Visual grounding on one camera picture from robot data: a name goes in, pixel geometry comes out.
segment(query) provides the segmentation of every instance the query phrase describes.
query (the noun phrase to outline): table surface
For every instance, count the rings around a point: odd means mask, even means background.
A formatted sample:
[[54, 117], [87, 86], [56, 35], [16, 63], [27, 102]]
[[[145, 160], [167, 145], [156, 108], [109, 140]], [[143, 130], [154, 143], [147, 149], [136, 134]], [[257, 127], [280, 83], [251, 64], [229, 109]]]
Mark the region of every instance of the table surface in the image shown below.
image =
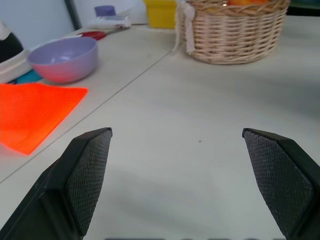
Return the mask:
[[318, 21], [288, 16], [276, 51], [244, 65], [170, 53], [174, 34], [139, 27], [100, 41], [99, 68], [71, 84], [89, 88], [84, 101], [33, 155], [1, 148], [0, 226], [74, 137], [112, 127], [85, 239], [284, 238], [241, 133], [292, 138], [320, 164]]

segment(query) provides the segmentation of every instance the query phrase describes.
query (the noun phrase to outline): yellow box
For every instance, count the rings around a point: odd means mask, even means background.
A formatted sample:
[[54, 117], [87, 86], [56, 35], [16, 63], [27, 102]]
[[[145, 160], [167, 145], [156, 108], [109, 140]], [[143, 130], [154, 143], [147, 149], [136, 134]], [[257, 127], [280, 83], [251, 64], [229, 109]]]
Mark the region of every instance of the yellow box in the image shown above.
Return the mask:
[[175, 28], [176, 0], [144, 0], [144, 2], [151, 28]]

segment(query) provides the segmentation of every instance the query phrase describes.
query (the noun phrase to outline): black and white shoe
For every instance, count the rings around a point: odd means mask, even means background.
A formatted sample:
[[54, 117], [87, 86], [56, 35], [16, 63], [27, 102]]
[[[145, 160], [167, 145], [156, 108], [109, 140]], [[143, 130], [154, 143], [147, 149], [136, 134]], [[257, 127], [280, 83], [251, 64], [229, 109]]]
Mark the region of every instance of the black and white shoe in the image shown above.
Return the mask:
[[25, 50], [17, 37], [0, 21], [0, 83], [8, 83], [29, 72]]

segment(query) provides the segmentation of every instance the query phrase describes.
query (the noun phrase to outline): orange napkin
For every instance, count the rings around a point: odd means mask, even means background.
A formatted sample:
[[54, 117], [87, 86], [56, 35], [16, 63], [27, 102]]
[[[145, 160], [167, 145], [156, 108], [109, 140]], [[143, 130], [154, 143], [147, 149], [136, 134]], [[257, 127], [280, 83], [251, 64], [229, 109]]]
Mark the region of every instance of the orange napkin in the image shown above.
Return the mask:
[[40, 83], [0, 84], [0, 143], [31, 154], [87, 92]]

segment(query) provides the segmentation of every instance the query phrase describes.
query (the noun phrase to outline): purple object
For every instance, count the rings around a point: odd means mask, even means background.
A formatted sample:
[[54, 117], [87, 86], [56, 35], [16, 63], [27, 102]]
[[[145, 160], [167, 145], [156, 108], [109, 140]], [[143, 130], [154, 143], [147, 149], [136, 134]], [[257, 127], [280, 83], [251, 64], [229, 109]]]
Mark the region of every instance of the purple object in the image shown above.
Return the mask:
[[70, 83], [84, 78], [95, 69], [98, 45], [91, 37], [65, 38], [38, 47], [28, 60], [45, 79]]
[[96, 6], [94, 8], [95, 15], [97, 17], [105, 17], [105, 16], [115, 16], [116, 9], [114, 6], [106, 5], [106, 6]]

